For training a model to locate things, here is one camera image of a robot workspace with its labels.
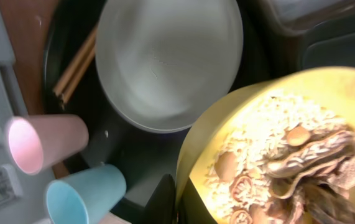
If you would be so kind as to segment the white round plate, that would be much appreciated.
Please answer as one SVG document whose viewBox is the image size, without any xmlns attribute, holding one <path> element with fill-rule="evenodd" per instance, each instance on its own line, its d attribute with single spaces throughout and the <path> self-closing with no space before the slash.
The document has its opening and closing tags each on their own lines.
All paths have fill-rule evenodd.
<svg viewBox="0 0 355 224">
<path fill-rule="evenodd" d="M 108 0 L 96 36 L 98 78 L 128 123 L 178 132 L 231 89 L 243 40 L 233 0 Z"/>
</svg>

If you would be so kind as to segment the food scraps and rice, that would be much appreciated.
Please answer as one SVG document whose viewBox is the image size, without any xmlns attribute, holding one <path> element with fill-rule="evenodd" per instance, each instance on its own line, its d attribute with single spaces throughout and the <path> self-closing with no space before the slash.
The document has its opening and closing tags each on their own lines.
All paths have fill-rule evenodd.
<svg viewBox="0 0 355 224">
<path fill-rule="evenodd" d="M 355 223 L 355 130 L 334 111 L 275 90 L 225 137 L 205 205 L 230 223 Z"/>
</svg>

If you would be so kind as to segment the pink plastic cup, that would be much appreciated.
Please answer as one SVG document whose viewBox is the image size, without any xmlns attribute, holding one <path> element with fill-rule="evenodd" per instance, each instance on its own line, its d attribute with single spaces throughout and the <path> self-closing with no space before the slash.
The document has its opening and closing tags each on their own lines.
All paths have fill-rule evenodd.
<svg viewBox="0 0 355 224">
<path fill-rule="evenodd" d="M 89 141 L 85 122 L 74 114 L 15 116 L 4 138 L 10 157 L 28 175 L 36 175 L 80 152 Z"/>
</svg>

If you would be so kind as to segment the light blue plastic cup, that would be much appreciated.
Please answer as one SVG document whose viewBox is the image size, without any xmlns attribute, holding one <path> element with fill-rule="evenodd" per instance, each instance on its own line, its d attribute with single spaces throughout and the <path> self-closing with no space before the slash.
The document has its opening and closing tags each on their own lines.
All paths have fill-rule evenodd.
<svg viewBox="0 0 355 224">
<path fill-rule="evenodd" d="M 124 197 L 126 189 L 122 172 L 108 164 L 52 181 L 45 204 L 54 224 L 99 223 Z"/>
</svg>

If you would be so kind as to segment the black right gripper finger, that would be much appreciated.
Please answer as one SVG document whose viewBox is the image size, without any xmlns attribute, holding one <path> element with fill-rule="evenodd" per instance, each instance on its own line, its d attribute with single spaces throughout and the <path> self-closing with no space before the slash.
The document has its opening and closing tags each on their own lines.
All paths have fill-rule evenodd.
<svg viewBox="0 0 355 224">
<path fill-rule="evenodd" d="M 173 224 L 175 222 L 176 188 L 173 177 L 165 174 L 145 206 L 143 224 Z"/>
</svg>

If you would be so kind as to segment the wooden chopstick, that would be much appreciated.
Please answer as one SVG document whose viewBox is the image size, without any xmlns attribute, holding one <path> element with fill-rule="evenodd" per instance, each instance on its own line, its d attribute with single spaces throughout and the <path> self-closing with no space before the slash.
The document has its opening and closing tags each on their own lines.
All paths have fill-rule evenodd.
<svg viewBox="0 0 355 224">
<path fill-rule="evenodd" d="M 62 77 L 59 79 L 58 83 L 55 85 L 53 88 L 53 93 L 60 97 L 63 90 L 66 88 L 68 82 L 72 78 L 73 72 L 75 69 L 79 66 L 81 63 L 81 60 L 83 57 L 91 50 L 92 47 L 95 48 L 96 46 L 96 33 L 97 33 L 97 25 L 93 28 L 93 30 L 90 32 L 80 49 L 77 51 L 75 54 L 74 58 L 68 65 L 68 67 L 65 69 L 65 71 L 62 74 Z"/>
<path fill-rule="evenodd" d="M 75 89 L 77 88 L 79 82 L 86 73 L 87 68 L 91 64 L 91 61 L 95 57 L 95 48 L 92 47 L 91 50 L 83 57 L 79 66 L 73 72 L 72 78 L 68 82 L 66 88 L 63 90 L 60 96 L 60 106 L 62 110 L 65 109 L 66 105 L 70 101 Z"/>
</svg>

